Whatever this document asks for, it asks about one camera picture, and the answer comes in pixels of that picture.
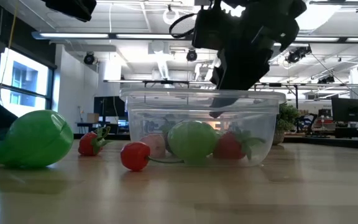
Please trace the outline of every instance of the cherry stem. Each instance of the cherry stem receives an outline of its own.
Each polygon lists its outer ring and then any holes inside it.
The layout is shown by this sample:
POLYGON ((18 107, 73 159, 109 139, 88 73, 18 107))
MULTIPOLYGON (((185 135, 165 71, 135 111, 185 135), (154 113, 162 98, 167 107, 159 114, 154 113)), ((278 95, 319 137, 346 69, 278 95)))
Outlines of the cherry stem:
POLYGON ((162 163, 162 164, 179 164, 179 163, 185 163, 184 160, 179 160, 179 161, 161 161, 161 160, 158 160, 158 159, 153 159, 151 158, 150 156, 147 156, 146 159, 150 160, 150 161, 154 161, 154 162, 159 162, 159 163, 162 163))

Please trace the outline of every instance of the robotic arm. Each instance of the robotic arm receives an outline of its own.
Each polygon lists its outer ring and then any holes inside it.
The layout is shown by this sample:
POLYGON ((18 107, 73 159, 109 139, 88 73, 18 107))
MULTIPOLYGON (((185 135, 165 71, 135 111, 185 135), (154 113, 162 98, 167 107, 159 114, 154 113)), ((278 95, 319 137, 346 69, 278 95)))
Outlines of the robotic arm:
MULTIPOLYGON (((240 18, 223 12, 221 0, 215 0, 213 7, 198 12, 195 28, 172 36, 180 38, 194 32, 194 47, 218 51, 221 64, 210 80, 218 90, 248 90, 269 71, 274 43, 281 44, 282 52, 295 40, 299 32, 295 18, 306 11, 306 4, 302 0, 226 1, 234 7, 246 7, 240 18)), ((174 22, 170 33, 186 17, 174 22)), ((216 98, 211 107, 231 105, 236 100, 216 98)))

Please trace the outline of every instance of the ceiling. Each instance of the ceiling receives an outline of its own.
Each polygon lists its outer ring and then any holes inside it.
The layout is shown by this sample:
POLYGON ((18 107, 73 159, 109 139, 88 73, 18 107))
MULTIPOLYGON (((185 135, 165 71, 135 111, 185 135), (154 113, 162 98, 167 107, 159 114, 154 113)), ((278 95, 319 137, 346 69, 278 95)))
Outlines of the ceiling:
MULTIPOLYGON (((0 0, 0 5, 8 11, 14 12, 16 1, 0 0)), ((172 6, 179 11, 179 15, 190 13, 194 10, 191 1, 184 2, 187 5, 172 6)), ((333 9, 316 10, 309 6, 307 12, 309 17, 299 21, 300 27, 307 27, 308 22, 314 20, 328 20, 315 30, 308 30, 307 34, 312 35, 358 35, 358 7, 337 7, 335 13, 333 9), (322 14, 330 12, 331 17, 322 18, 322 14)), ((135 32, 135 33, 168 33, 169 25, 163 19, 166 6, 150 6, 141 4, 98 4, 90 22, 80 22, 76 19, 65 16, 59 12, 54 12, 45 7, 41 0, 19 0, 18 17, 26 21, 35 29, 42 32, 135 32)), ((173 18, 173 13, 169 12, 168 20, 173 18)), ((181 33, 194 26, 193 19, 187 19, 179 23, 174 32, 181 33)), ((115 45, 124 60, 126 66, 122 72, 131 74, 136 78, 136 74, 151 74, 152 70, 158 69, 156 61, 149 58, 148 40, 87 40, 63 42, 66 49, 75 44, 80 45, 115 45)), ((197 63, 211 61, 216 57, 216 52, 207 49, 197 49, 198 61, 187 62, 186 53, 191 47, 190 41, 168 41, 170 51, 174 52, 174 57, 167 62, 169 70, 181 70, 194 72, 197 63)), ((295 65, 284 62, 284 57, 278 57, 272 61, 272 66, 268 74, 263 77, 262 82, 312 82, 316 83, 318 76, 311 79, 313 75, 324 72, 326 68, 332 68, 336 76, 342 81, 347 82, 349 68, 358 63, 358 44, 311 44, 314 56, 308 55, 295 65)), ((75 51, 79 57, 85 52, 75 51)), ((96 52, 101 58, 108 58, 108 52, 96 52)))

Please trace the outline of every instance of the security camera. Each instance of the security camera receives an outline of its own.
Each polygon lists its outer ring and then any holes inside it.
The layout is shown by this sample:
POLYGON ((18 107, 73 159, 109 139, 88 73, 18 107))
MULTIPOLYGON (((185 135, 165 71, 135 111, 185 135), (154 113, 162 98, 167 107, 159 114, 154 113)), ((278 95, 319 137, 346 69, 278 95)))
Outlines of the security camera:
POLYGON ((188 62, 194 62, 197 60, 197 53, 195 49, 189 49, 189 52, 187 53, 186 59, 188 62))
POLYGON ((94 65, 98 62, 98 58, 94 56, 94 52, 87 52, 84 58, 84 63, 87 65, 94 65))

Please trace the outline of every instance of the red strawberry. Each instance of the red strawberry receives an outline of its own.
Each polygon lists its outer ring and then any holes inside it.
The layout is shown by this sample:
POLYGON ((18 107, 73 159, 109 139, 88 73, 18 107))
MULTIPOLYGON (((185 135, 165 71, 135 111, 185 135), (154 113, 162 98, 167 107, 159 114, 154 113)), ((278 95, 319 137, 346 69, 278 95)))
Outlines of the red strawberry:
POLYGON ((213 157, 217 159, 242 159, 246 156, 242 152, 241 143, 232 132, 223 134, 215 147, 213 157))
POLYGON ((94 132, 86 133, 80 139, 80 145, 78 146, 78 152, 83 156, 96 156, 110 141, 104 140, 110 132, 110 127, 106 128, 106 133, 102 136, 103 128, 98 129, 97 134, 94 132))

